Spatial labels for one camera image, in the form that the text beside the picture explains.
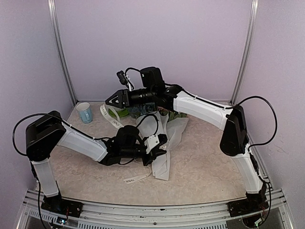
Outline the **blue hydrangea fake flower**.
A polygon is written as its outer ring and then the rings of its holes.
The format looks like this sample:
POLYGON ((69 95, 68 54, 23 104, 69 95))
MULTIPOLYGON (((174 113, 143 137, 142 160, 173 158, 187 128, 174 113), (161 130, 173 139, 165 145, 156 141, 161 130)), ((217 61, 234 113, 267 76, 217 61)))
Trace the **blue hydrangea fake flower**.
POLYGON ((137 119, 140 116, 156 112, 157 107, 155 104, 142 104, 127 108, 127 110, 131 118, 137 119))

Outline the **cream ribbon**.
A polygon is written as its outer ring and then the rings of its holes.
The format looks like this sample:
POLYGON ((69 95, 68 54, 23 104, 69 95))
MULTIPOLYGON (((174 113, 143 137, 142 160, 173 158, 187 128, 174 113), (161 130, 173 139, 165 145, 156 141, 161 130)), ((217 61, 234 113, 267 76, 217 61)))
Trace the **cream ribbon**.
MULTIPOLYGON (((123 127, 122 123, 120 122, 119 116, 111 117, 109 115, 108 108, 109 108, 109 106, 105 106, 105 104, 100 106, 100 112, 103 115, 103 117, 108 122, 110 122, 114 127, 116 127, 117 129, 123 127)), ((158 134, 167 134, 167 131, 166 131, 166 125, 167 124, 166 123, 167 123, 168 117, 162 118, 162 116, 158 112, 155 115, 158 119, 157 133, 158 134)), ((135 177, 126 178, 123 181, 126 184, 131 184, 131 183, 140 181, 142 179, 145 179, 145 178, 149 177, 151 174, 156 179, 168 181, 169 180, 169 174, 170 174, 170 151, 169 151, 169 146, 170 146, 170 143, 169 143, 169 140, 168 140, 167 143, 165 145, 163 145, 163 147, 160 148, 162 150, 165 150, 166 153, 162 156, 157 157, 152 162, 152 167, 149 167, 149 172, 148 173, 142 174, 142 175, 139 175, 139 176, 135 176, 135 177)))

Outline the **pink fake rose stem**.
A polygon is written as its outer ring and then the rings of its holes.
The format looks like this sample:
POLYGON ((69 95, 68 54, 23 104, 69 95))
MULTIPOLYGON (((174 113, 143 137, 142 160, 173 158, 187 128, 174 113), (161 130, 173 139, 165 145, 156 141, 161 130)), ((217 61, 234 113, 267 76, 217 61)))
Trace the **pink fake rose stem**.
POLYGON ((165 108, 158 107, 158 112, 160 113, 161 116, 167 116, 168 117, 168 122, 177 119, 177 118, 185 118, 187 117, 187 114, 185 113, 180 113, 176 111, 170 111, 165 108))

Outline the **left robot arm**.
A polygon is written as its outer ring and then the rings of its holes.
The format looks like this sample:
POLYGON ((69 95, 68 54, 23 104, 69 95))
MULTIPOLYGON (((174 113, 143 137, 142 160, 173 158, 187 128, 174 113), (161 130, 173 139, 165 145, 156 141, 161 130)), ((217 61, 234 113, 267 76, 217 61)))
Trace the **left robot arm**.
POLYGON ((26 152, 34 177, 43 191, 39 210, 65 215, 67 218, 81 216, 83 204, 62 197, 52 171, 50 156, 56 146, 61 146, 91 158, 104 166, 127 164, 141 159, 144 166, 157 157, 166 154, 164 145, 168 138, 155 131, 147 137, 140 137, 138 126, 125 125, 114 137, 95 138, 73 127, 62 119, 58 111, 37 113, 39 117, 26 127, 26 152))

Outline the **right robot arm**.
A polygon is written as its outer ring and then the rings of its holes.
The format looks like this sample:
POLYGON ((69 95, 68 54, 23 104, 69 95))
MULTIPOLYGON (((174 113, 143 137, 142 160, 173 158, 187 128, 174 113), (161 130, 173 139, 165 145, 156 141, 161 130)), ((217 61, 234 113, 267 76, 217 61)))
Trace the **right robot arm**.
POLYGON ((120 109, 155 103, 158 107, 194 116, 222 130, 220 150, 236 164, 246 190, 244 199, 228 203, 229 214, 231 217, 252 214, 249 219, 243 219, 243 223, 251 229, 262 226, 271 210, 271 185, 263 180, 251 151, 255 145, 249 143, 241 104, 227 106, 200 98, 178 84, 166 83, 157 67, 146 67, 138 72, 143 85, 141 89, 134 88, 127 71, 119 71, 117 77, 126 89, 116 91, 105 103, 120 109))

